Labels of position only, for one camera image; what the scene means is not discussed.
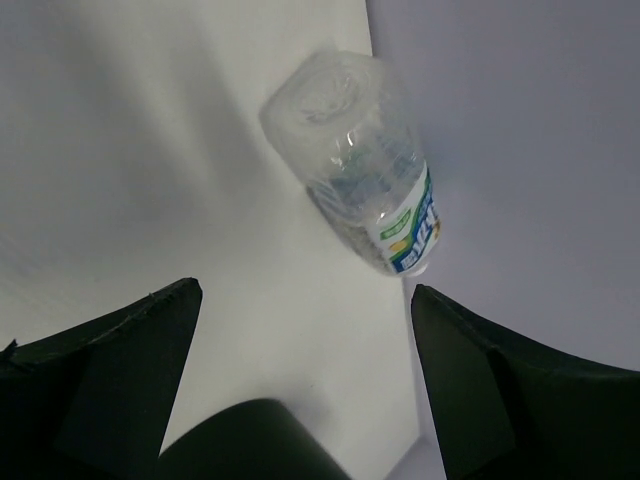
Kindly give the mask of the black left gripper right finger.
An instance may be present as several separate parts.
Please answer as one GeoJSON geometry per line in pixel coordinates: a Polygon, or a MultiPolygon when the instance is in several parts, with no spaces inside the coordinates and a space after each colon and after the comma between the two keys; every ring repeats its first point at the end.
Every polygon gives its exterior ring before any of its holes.
{"type": "Polygon", "coordinates": [[[447,478],[638,478],[638,372],[543,345],[424,285],[411,320],[447,478]]]}

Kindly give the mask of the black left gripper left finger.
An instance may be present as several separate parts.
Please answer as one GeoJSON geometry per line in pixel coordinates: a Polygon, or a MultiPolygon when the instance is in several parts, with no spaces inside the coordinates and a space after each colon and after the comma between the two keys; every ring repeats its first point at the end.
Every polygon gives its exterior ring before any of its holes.
{"type": "Polygon", "coordinates": [[[152,478],[202,298],[198,281],[184,278],[3,348],[2,478],[152,478]]]}

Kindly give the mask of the clear bottle green blue label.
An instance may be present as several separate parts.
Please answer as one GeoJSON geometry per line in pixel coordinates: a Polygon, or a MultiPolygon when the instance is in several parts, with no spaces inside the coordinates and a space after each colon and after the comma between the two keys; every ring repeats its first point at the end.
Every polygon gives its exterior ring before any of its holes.
{"type": "Polygon", "coordinates": [[[388,276],[426,269],[441,221],[408,95],[386,62],[318,51],[269,98],[260,122],[359,257],[388,276]]]}

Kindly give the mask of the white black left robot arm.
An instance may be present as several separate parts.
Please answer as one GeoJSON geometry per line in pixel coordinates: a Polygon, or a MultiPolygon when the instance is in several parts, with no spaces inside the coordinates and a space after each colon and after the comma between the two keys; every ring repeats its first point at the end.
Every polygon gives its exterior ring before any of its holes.
{"type": "MultiPolygon", "coordinates": [[[[343,479],[279,401],[162,444],[203,293],[185,278],[1,353],[5,479],[343,479]]],[[[450,479],[635,479],[639,375],[545,346],[418,286],[411,318],[450,479]]]]}

